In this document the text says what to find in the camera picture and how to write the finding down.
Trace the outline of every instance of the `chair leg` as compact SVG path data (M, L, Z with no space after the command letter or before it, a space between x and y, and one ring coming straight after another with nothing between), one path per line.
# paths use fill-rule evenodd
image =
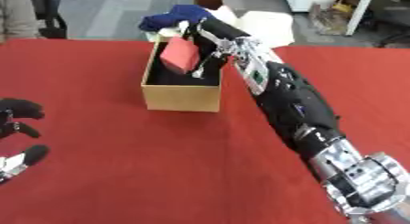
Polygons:
M399 34L394 34L390 37L387 37L387 38L383 39L382 41L380 41L380 43L376 47L377 48L385 48L386 45L392 44L392 43L396 42L397 40L400 40L400 39L406 38L406 37L410 37L410 31L401 32Z

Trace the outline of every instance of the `red cube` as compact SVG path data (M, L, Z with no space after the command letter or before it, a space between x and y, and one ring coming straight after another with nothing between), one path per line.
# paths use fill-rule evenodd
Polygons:
M200 61L198 47L192 41L173 37L161 53L164 65L179 74L186 74L195 68Z

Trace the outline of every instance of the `black finger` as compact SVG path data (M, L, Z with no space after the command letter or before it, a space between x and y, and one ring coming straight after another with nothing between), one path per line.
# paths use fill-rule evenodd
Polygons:
M26 100L5 98L0 100L0 110L11 110L15 118L34 118L44 117L43 107L37 103Z
M6 123L0 128L0 139L16 133L15 123Z
M32 166L42 160L48 152L49 149L45 145L34 145L23 152L25 154L23 163Z
M25 133L26 135L39 138L40 132L25 123L12 123L16 132Z

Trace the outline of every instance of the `white cloth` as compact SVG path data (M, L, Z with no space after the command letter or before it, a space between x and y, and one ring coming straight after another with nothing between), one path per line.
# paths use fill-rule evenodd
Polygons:
M288 46L295 42L293 17L285 13L250 11L238 20L236 26L259 38L269 48Z
M288 46L295 42L292 31L293 17L285 13L250 11L238 18L226 5L218 10L210 10L216 18L237 27L253 37L259 38L269 48ZM155 42L161 37L181 37L188 27L188 21L180 22L178 27L163 28L158 33L146 33L149 41Z

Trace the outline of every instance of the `cardboard box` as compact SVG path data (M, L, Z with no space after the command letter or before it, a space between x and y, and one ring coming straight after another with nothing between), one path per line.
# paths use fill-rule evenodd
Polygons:
M221 99L221 72L212 80L178 75L165 68L159 56L166 42L159 39L141 82L148 110L218 112Z

